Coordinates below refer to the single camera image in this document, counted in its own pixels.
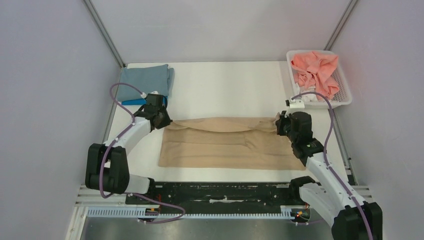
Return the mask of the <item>beige t shirt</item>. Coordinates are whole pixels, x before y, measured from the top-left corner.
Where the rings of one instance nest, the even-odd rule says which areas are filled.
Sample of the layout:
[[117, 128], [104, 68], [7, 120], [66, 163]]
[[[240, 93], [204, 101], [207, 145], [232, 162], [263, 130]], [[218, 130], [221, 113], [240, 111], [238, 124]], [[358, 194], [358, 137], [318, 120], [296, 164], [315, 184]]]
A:
[[274, 117], [208, 117], [175, 120], [165, 127], [158, 165], [303, 171]]

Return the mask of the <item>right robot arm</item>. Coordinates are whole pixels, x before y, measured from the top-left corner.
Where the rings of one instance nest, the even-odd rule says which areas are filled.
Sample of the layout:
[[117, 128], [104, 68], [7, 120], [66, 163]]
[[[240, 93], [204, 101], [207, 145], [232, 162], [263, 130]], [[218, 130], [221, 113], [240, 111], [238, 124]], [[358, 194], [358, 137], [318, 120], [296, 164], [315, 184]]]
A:
[[383, 239], [383, 211], [376, 202], [367, 202], [342, 179], [328, 159], [327, 151], [313, 136], [312, 117], [302, 111], [283, 111], [276, 119], [277, 134], [288, 137], [293, 154], [316, 179], [294, 178], [289, 199], [305, 202], [322, 217], [334, 240]]

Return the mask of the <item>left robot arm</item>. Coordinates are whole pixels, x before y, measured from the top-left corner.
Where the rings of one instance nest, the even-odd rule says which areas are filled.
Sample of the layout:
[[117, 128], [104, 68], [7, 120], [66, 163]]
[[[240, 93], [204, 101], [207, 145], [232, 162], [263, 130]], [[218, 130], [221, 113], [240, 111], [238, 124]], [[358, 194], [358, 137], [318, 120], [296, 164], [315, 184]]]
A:
[[88, 148], [85, 185], [102, 194], [132, 194], [144, 204], [152, 204], [157, 191], [151, 187], [152, 178], [130, 173], [128, 154], [154, 130], [169, 126], [168, 100], [160, 94], [149, 93], [146, 103], [131, 113], [131, 122], [117, 136]]

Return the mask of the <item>bright blue folded t shirt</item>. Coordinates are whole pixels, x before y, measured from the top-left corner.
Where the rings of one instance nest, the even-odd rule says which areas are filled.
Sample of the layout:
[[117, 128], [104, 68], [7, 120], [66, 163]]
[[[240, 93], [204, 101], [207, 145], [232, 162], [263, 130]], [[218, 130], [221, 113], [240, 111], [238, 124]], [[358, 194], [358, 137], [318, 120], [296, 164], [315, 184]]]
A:
[[150, 94], [146, 98], [125, 100], [120, 102], [120, 104], [123, 106], [159, 105], [160, 101], [162, 101], [162, 104], [164, 105], [168, 102], [168, 97], [158, 94]]

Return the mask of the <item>white t shirt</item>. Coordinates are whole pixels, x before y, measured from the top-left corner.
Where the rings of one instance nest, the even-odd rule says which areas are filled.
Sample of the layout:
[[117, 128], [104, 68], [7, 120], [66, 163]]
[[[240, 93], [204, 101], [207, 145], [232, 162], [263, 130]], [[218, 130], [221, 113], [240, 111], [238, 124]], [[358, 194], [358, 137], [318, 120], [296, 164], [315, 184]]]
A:
[[294, 90], [292, 99], [301, 99], [304, 102], [324, 102], [329, 99], [328, 92], [320, 84], [306, 87], [295, 83]]

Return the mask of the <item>grey-blue folded t shirt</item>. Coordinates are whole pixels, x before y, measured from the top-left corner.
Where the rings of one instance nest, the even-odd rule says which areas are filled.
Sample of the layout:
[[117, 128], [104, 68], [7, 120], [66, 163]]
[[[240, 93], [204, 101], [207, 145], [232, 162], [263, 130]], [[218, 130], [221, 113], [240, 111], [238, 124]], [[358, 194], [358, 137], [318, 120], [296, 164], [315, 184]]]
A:
[[141, 93], [158, 93], [169, 96], [174, 69], [168, 64], [145, 67], [124, 68], [120, 74], [120, 83], [117, 88], [116, 99], [119, 102], [138, 100], [142, 98]]

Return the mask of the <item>pink t shirt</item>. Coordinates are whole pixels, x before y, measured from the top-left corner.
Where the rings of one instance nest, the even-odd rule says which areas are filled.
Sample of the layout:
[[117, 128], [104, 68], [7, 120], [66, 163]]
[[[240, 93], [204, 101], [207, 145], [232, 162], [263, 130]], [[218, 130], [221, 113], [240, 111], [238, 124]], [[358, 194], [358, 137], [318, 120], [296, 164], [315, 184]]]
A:
[[338, 67], [339, 56], [336, 54], [309, 51], [296, 53], [290, 61], [295, 70], [294, 82], [301, 88], [314, 88], [328, 99], [333, 99], [339, 92], [339, 84], [332, 77]]

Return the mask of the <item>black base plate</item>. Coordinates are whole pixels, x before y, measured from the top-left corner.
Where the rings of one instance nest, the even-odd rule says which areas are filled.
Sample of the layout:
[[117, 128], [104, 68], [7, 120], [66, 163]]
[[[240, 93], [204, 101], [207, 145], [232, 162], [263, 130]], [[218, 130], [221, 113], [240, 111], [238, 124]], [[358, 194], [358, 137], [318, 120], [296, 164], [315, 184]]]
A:
[[276, 213], [281, 206], [311, 212], [287, 182], [157, 181], [146, 196], [182, 207], [187, 214]]

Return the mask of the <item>right corner aluminium post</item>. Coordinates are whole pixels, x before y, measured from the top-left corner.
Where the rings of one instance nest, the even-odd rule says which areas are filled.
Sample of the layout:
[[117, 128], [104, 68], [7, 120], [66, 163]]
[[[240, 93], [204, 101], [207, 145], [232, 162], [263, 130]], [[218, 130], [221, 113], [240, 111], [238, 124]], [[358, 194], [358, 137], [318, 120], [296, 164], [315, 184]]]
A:
[[350, 0], [345, 8], [345, 10], [343, 11], [339, 21], [336, 24], [336, 27], [334, 28], [332, 34], [330, 35], [325, 47], [324, 47], [324, 51], [331, 51], [334, 44], [336, 43], [339, 35], [341, 34], [342, 30], [344, 29], [344, 26], [346, 25], [346, 23], [348, 22], [351, 14], [353, 13], [353, 11], [355, 10], [357, 4], [358, 4], [359, 0]]

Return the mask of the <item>corner aluminium post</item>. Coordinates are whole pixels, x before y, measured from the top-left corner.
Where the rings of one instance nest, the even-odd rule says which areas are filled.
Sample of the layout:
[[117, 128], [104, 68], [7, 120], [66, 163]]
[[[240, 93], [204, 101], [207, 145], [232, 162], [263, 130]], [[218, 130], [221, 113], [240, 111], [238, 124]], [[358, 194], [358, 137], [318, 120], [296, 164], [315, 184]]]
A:
[[332, 34], [330, 35], [325, 47], [324, 47], [324, 51], [331, 51], [334, 44], [336, 43], [339, 35], [341, 34], [342, 30], [344, 29], [344, 26], [346, 25], [346, 23], [348, 22], [351, 14], [353, 13], [353, 11], [355, 10], [357, 4], [358, 4], [359, 0], [350, 0], [345, 8], [345, 10], [343, 11], [339, 21], [336, 24], [336, 27], [334, 28]]
[[101, 16], [99, 15], [94, 3], [91, 0], [82, 0], [84, 3], [86, 9], [88, 10], [88, 13], [90, 14], [91, 18], [93, 19], [97, 29], [100, 32], [100, 35], [102, 36], [104, 42], [106, 43], [109, 51], [111, 52], [114, 60], [118, 64], [120, 68], [126, 67], [126, 63], [124, 62], [123, 58], [118, 52], [117, 47], [115, 46], [110, 34], [108, 33], [106, 26], [104, 25]]

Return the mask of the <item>left corner aluminium post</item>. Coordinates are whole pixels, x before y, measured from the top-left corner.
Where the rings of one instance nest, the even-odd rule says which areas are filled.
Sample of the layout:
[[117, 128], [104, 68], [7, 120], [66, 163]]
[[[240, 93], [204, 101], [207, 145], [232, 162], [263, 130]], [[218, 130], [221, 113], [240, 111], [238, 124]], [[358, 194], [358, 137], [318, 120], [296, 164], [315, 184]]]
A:
[[88, 13], [90, 14], [91, 18], [93, 19], [97, 29], [100, 32], [100, 35], [102, 36], [104, 42], [106, 43], [109, 51], [111, 52], [114, 60], [118, 64], [120, 68], [126, 67], [126, 63], [124, 62], [123, 58], [118, 52], [117, 47], [115, 46], [110, 34], [108, 33], [106, 26], [104, 25], [101, 16], [99, 15], [94, 3], [91, 0], [82, 0], [84, 3], [86, 9], [88, 10]]

